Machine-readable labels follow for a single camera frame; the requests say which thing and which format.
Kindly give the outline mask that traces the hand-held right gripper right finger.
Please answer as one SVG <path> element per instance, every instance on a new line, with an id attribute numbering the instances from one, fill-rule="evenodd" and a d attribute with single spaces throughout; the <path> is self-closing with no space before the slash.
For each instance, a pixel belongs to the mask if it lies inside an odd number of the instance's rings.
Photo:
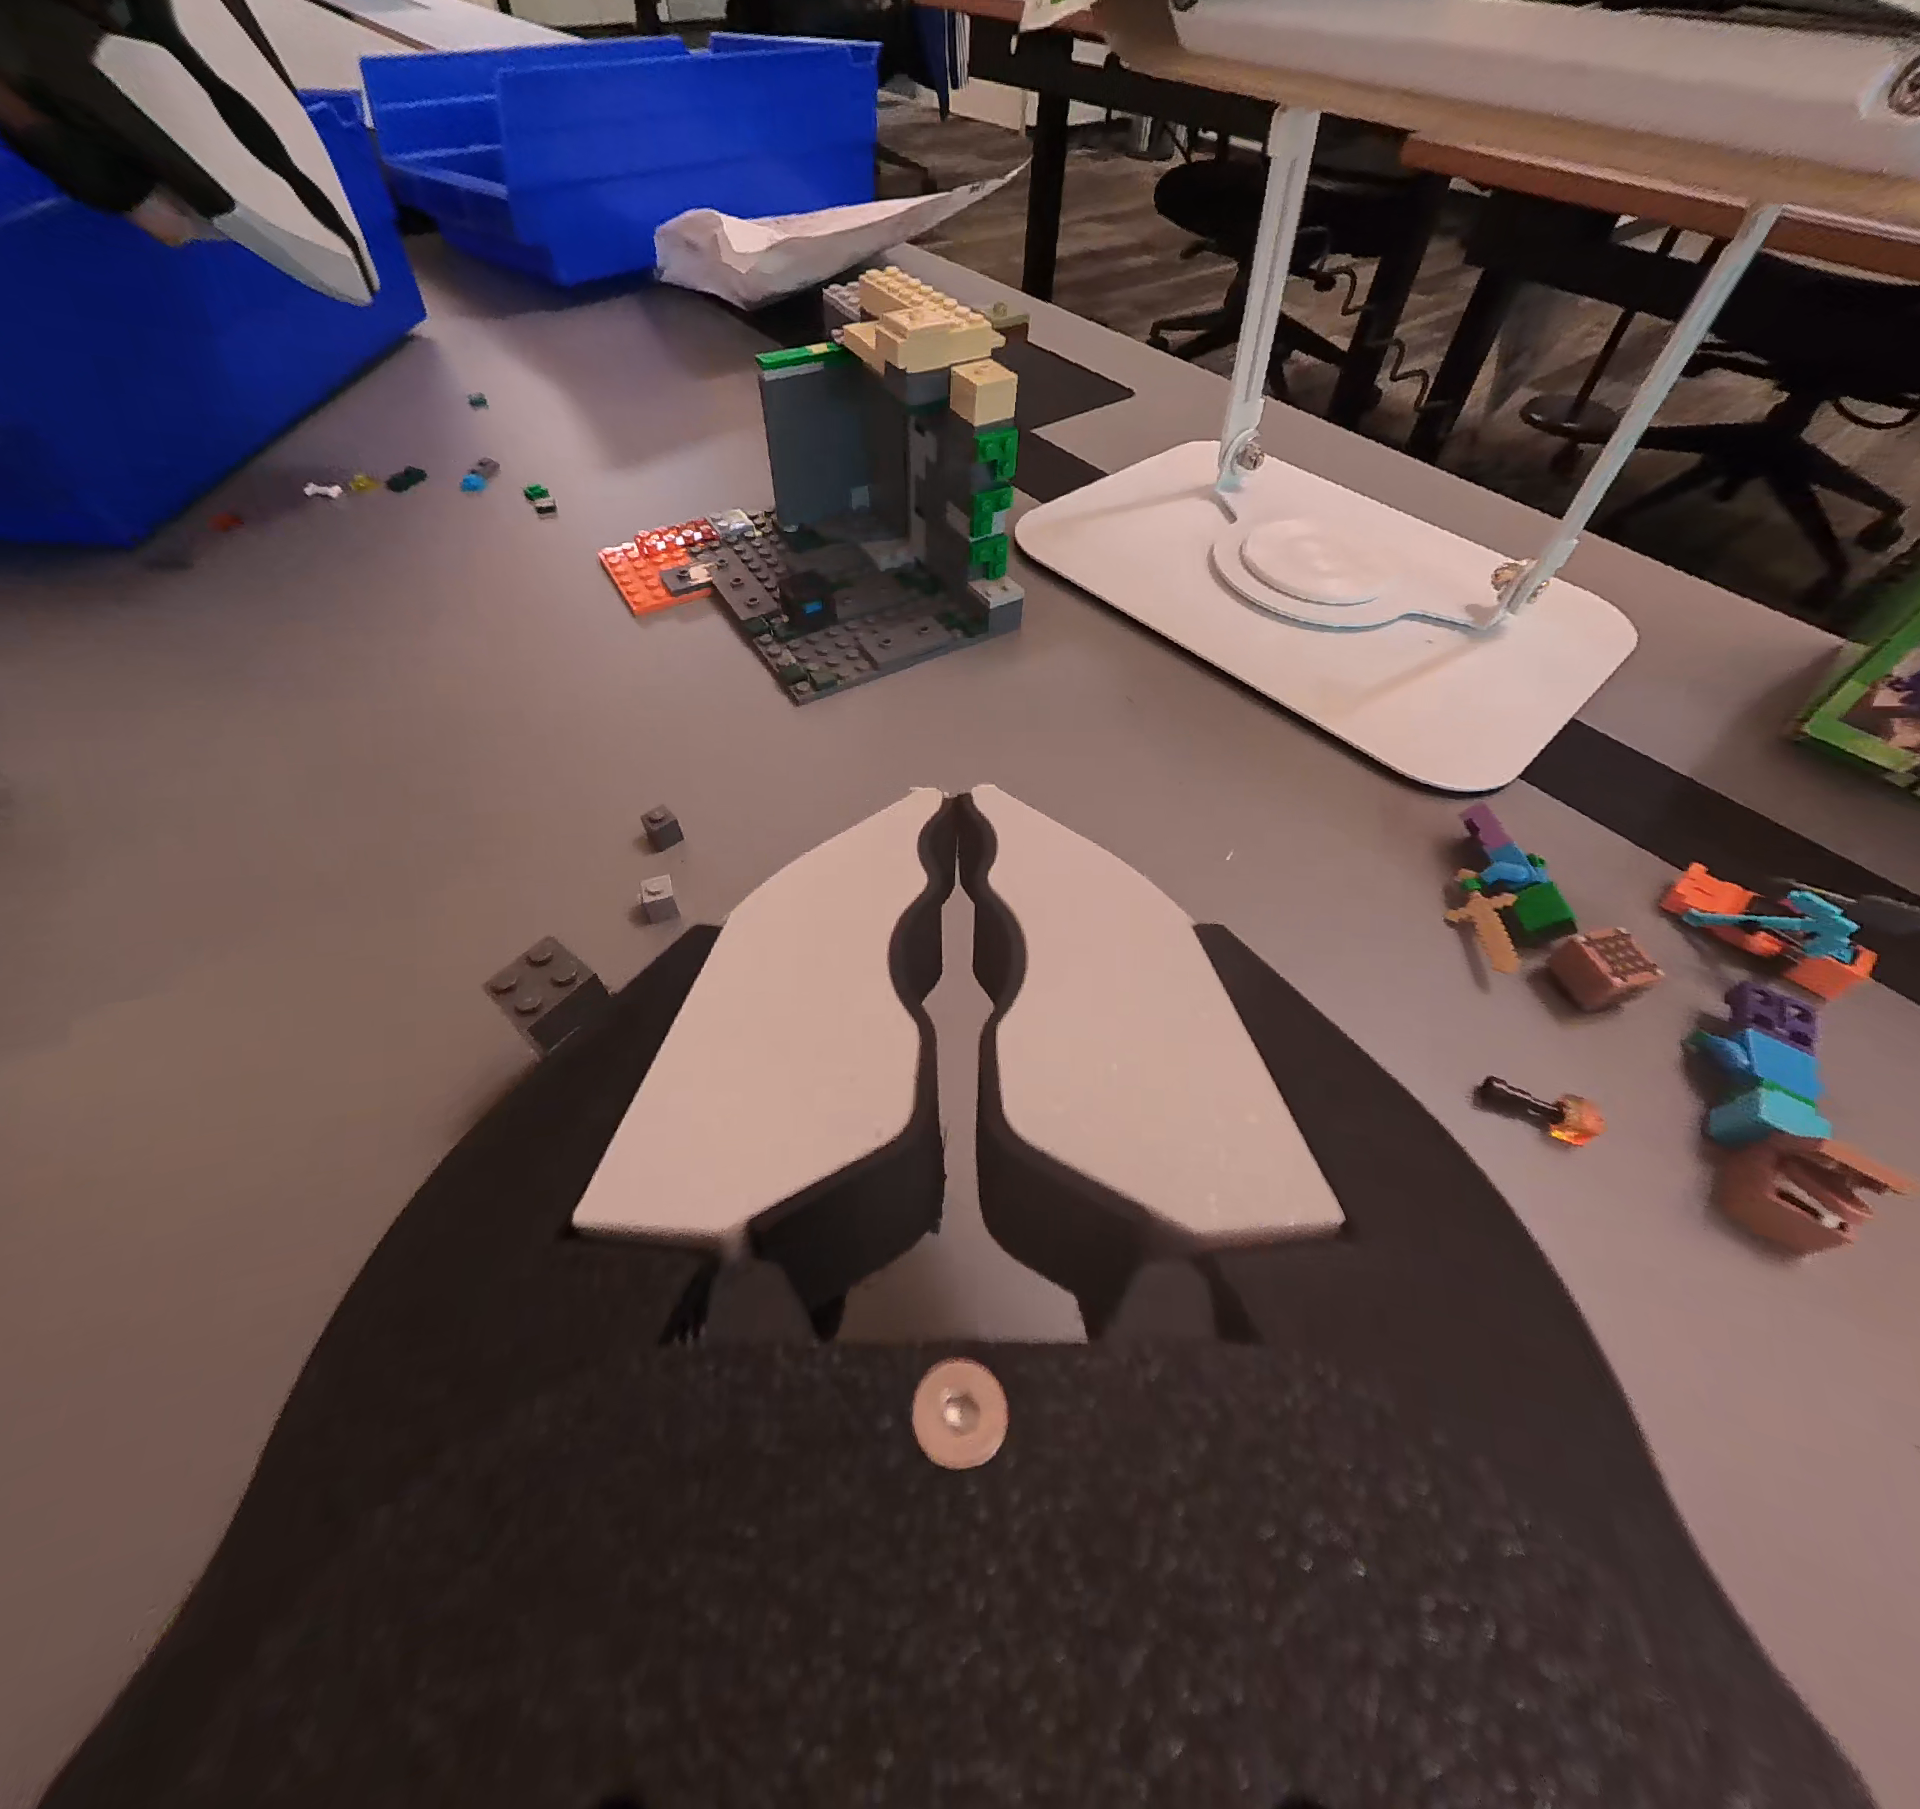
<path id="1" fill-rule="evenodd" d="M 1141 871 L 982 783 L 987 908 L 1009 914 L 996 999 L 1012 1136 L 1202 1248 L 1345 1223 L 1187 908 Z"/>

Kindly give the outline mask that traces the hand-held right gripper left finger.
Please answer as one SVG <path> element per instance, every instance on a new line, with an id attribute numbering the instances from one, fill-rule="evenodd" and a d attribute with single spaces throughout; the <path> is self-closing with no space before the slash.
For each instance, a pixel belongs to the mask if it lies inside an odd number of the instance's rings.
<path id="1" fill-rule="evenodd" d="M 956 880 L 946 792 L 913 788 L 731 912 L 603 1153 L 588 1237 L 741 1251 L 936 1114 L 926 1011 Z"/>

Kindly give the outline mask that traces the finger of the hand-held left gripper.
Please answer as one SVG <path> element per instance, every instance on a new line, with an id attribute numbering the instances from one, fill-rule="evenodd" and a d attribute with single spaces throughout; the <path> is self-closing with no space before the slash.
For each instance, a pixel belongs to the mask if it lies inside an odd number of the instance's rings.
<path id="1" fill-rule="evenodd" d="M 283 275 L 357 307 L 372 306 L 378 271 L 326 148 L 301 106 L 295 148 L 244 96 L 221 100 L 165 46 L 103 38 L 94 69 L 178 160 L 209 226 Z"/>
<path id="2" fill-rule="evenodd" d="M 293 108 L 301 106 L 303 114 L 310 123 L 313 118 L 306 114 L 301 96 L 288 83 L 272 52 L 261 46 L 261 42 L 251 33 L 248 22 L 239 20 L 227 0 L 151 0 L 151 3 L 155 7 L 153 28 L 156 39 L 161 39 L 188 67 L 188 71 L 199 75 L 204 83 L 221 83 L 221 100 L 236 96 L 248 98 L 258 114 L 275 127 L 280 139 L 288 148 L 295 148 L 297 131 L 293 124 Z M 326 155 L 338 174 L 327 148 Z M 344 189 L 340 174 L 338 185 L 349 199 L 349 192 Z"/>

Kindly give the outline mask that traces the grey brick assembly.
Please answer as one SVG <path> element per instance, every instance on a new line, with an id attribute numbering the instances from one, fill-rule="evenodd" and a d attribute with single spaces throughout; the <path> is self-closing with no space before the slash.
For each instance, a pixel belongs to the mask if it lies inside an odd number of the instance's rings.
<path id="1" fill-rule="evenodd" d="M 556 937 L 496 968 L 484 992 L 542 1059 L 600 1027 L 613 1006 L 600 975 Z"/>

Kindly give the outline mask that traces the grey desk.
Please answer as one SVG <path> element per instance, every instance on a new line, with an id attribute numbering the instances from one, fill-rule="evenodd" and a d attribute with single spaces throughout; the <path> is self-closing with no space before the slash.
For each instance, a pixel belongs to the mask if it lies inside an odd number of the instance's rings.
<path id="1" fill-rule="evenodd" d="M 632 618 L 599 548 L 765 503 L 762 341 L 670 292 L 415 256 L 421 334 L 212 501 L 313 467 L 419 462 L 419 491 L 4 560 L 4 1804 L 180 1615 L 373 1245 L 532 1070 L 486 978 L 541 936 L 612 988 L 671 947 L 632 912 L 641 815 L 680 815 L 666 864 L 710 920 L 907 788 L 982 781 L 1230 926 L 1476 1154 L 1768 1652 L 1916 1804 L 1916 1203 L 1801 1265 L 1706 1214 L 1679 1047 L 1715 978 L 1659 916 L 1667 857 L 1588 813 L 1636 756 L 1666 811 L 1719 796 L 1913 888 L 1911 808 L 1780 736 L 1829 643 L 1581 554 L 1640 643 L 1571 732 L 1591 759 L 1494 808 L 1667 980 L 1561 1016 L 1441 920 L 1459 797 L 1033 567 L 1013 638 L 817 709 L 706 601 Z M 504 480 L 456 493 L 476 451 Z M 1606 1133 L 1483 1110 L 1488 1074 Z"/>

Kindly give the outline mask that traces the blue plastic storage bin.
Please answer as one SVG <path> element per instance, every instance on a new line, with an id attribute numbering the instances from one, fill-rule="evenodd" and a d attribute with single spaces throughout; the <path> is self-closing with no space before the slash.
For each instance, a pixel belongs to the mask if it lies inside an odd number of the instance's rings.
<path id="1" fill-rule="evenodd" d="M 876 42 L 713 33 L 367 56 L 397 201 L 549 286 L 646 273 L 657 228 L 870 201 Z"/>
<path id="2" fill-rule="evenodd" d="M 159 243 L 3 157 L 3 542 L 129 548 L 423 320 L 357 92 L 303 92 L 379 275 L 327 300 L 230 241 Z"/>

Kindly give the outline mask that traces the group of tiny loose pieces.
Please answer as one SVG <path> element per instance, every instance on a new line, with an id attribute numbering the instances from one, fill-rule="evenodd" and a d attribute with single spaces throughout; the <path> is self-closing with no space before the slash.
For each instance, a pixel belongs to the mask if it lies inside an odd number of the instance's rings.
<path id="1" fill-rule="evenodd" d="M 470 389 L 464 404 L 471 414 L 490 414 L 493 397 L 486 389 Z M 293 474 L 273 474 L 253 480 L 227 499 L 210 501 L 204 508 L 204 527 L 215 533 L 232 533 L 246 525 L 263 525 L 281 501 L 310 501 L 316 505 L 336 505 L 355 497 L 372 496 L 408 496 L 429 484 L 431 471 L 419 462 L 405 462 L 391 472 L 370 469 L 332 469 L 313 467 Z M 484 496 L 504 480 L 501 460 L 493 453 L 476 451 L 467 467 L 458 471 L 454 489 L 465 496 Z M 525 508 L 538 520 L 552 520 L 559 514 L 559 499 L 545 480 L 528 480 L 517 491 Z"/>

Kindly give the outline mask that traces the white book stand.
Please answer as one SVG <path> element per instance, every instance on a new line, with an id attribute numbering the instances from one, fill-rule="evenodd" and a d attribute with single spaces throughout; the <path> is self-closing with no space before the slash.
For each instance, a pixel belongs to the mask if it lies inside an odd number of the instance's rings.
<path id="1" fill-rule="evenodd" d="M 1021 552 L 1437 792 L 1527 768 L 1633 652 L 1560 581 L 1784 212 L 1916 218 L 1916 33 L 1527 0 L 1098 0 L 1122 57 L 1271 101 L 1230 399 L 1192 440 L 1033 508 Z M 1740 210 L 1566 517 L 1525 562 L 1285 460 L 1265 420 L 1322 112 L 1554 162 L 1622 165 Z"/>

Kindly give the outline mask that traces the brown toy block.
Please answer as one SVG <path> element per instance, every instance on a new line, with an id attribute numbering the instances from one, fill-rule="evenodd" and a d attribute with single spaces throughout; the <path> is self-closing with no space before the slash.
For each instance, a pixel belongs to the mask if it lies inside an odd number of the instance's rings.
<path id="1" fill-rule="evenodd" d="M 1544 978 L 1575 1008 L 1596 1014 L 1648 994 L 1666 973 L 1628 929 L 1596 926 L 1560 940 Z"/>

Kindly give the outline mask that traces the white crumpled paper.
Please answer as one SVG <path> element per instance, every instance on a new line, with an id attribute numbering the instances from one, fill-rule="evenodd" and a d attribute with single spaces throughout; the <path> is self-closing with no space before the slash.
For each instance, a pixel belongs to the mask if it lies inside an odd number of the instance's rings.
<path id="1" fill-rule="evenodd" d="M 762 307 L 826 286 L 843 271 L 941 228 L 1007 182 L 1023 178 L 1029 169 L 1020 165 L 988 180 L 936 194 L 813 212 L 741 217 L 692 207 L 657 228 L 654 276 L 730 307 Z"/>

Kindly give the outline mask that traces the orange blue toy figure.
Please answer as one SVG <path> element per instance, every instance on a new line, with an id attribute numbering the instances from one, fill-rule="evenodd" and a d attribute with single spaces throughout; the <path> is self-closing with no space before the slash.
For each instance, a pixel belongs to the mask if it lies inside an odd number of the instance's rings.
<path id="1" fill-rule="evenodd" d="M 1787 884 L 1749 890 L 1692 863 L 1667 886 L 1662 910 L 1761 963 L 1817 1002 L 1836 1002 L 1875 980 L 1881 957 L 1859 937 L 1858 904 L 1836 892 Z"/>

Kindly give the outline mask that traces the toy brick building model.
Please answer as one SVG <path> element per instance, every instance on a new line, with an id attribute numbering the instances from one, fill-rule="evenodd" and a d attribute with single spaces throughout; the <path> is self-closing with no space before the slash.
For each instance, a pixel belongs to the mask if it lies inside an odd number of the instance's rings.
<path id="1" fill-rule="evenodd" d="M 897 264 L 827 286 L 827 334 L 756 356 L 769 508 L 657 525 L 597 554 L 632 616 L 718 603 L 780 693 L 826 700 L 1013 636 L 1029 320 Z"/>

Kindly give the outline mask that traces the purple headed blue toy figure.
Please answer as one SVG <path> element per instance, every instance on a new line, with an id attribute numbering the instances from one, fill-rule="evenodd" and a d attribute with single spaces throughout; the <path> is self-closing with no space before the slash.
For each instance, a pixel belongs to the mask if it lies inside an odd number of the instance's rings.
<path id="1" fill-rule="evenodd" d="M 1725 992 L 1725 1016 L 1689 1042 L 1715 1070 L 1715 1103 L 1704 1116 L 1710 1143 L 1740 1149 L 1768 1142 L 1827 1142 L 1820 1011 L 1771 981 L 1740 980 Z"/>

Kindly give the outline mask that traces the green toy set box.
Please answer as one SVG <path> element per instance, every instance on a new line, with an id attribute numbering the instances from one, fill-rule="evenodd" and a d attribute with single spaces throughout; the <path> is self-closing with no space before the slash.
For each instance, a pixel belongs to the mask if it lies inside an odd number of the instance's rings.
<path id="1" fill-rule="evenodd" d="M 1789 739 L 1919 796 L 1919 596 L 1889 599 L 1789 725 Z"/>

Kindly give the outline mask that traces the long wooden table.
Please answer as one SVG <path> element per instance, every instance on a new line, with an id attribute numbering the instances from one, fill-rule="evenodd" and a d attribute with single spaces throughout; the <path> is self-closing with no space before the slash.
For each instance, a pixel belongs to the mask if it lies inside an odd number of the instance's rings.
<path id="1" fill-rule="evenodd" d="M 1165 0 L 1101 0 L 1029 33 L 1020 28 L 1020 0 L 918 3 L 968 20 L 973 75 L 1036 100 L 1020 286 L 1042 302 L 1055 290 L 1074 104 L 1255 137 L 1279 101 L 1314 101 L 1332 116 L 1409 131 L 1404 157 L 1424 174 L 1415 187 L 1421 218 L 1380 260 L 1362 306 L 1362 320 L 1376 334 L 1358 337 L 1335 384 L 1329 418 L 1341 426 L 1356 426 L 1372 404 L 1387 335 L 1400 326 L 1450 178 L 1592 212 L 1642 214 L 1714 237 L 1731 237 L 1764 185 L 1778 185 L 1787 189 L 1773 226 L 1780 250 L 1916 278 L 1913 185 L 1194 56 L 1179 46 Z"/>

